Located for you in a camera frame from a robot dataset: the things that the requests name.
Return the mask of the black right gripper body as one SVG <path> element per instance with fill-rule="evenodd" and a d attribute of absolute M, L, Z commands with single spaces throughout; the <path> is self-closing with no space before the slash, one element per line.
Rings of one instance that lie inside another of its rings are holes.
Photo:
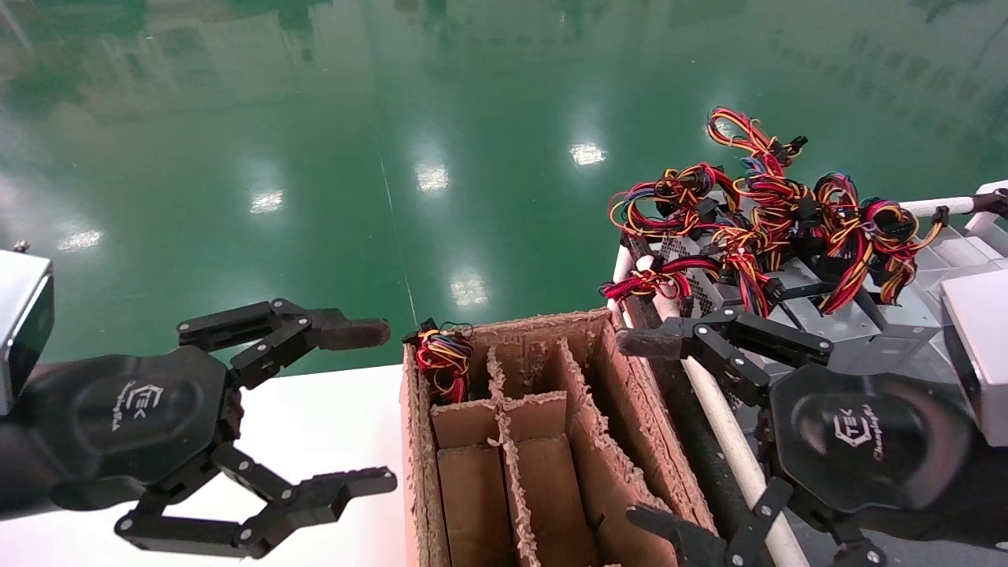
<path fill-rule="evenodd" d="M 776 460 L 837 513 L 921 512 L 960 474 L 973 421 L 955 390 L 803 366 L 770 388 Z"/>

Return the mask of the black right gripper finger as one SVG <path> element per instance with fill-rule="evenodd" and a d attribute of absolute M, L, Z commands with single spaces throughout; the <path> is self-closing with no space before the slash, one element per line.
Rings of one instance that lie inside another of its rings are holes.
<path fill-rule="evenodd" d="M 634 358 L 694 359 L 721 391 L 747 406 L 769 405 L 770 375 L 746 358 L 751 352 L 793 369 L 825 366 L 834 352 L 828 339 L 756 313 L 723 309 L 702 318 L 669 318 L 654 329 L 617 332 L 620 352 Z"/>
<path fill-rule="evenodd" d="M 777 517 L 788 505 L 795 488 L 773 477 L 731 539 L 722 539 L 691 521 L 670 512 L 637 503 L 628 506 L 627 520 L 637 528 L 666 539 L 676 550 L 680 566 L 756 566 Z"/>

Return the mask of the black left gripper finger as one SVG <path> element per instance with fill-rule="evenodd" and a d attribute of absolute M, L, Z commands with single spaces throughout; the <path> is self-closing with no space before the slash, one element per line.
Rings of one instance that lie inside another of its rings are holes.
<path fill-rule="evenodd" d="M 165 511 L 190 498 L 222 473 L 264 503 L 249 519 L 218 521 L 170 517 Z M 302 528 L 337 523 L 350 500 L 391 493 L 398 487 L 388 467 L 316 475 L 287 482 L 231 444 L 212 447 L 146 489 L 115 533 L 142 551 L 259 559 Z"/>
<path fill-rule="evenodd" d="M 345 351 L 384 345 L 384 318 L 350 319 L 341 309 L 306 309 L 284 298 L 209 313 L 176 327 L 180 346 L 215 351 L 245 346 L 231 359 L 227 385 L 254 390 L 313 350 Z"/>

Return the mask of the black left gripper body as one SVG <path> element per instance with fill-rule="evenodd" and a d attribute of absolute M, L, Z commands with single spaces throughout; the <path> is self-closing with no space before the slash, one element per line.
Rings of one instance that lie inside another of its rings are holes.
<path fill-rule="evenodd" d="M 94 512 L 147 491 L 184 498 L 239 437 L 230 370 L 198 348 L 37 369 L 20 395 L 20 509 Z"/>

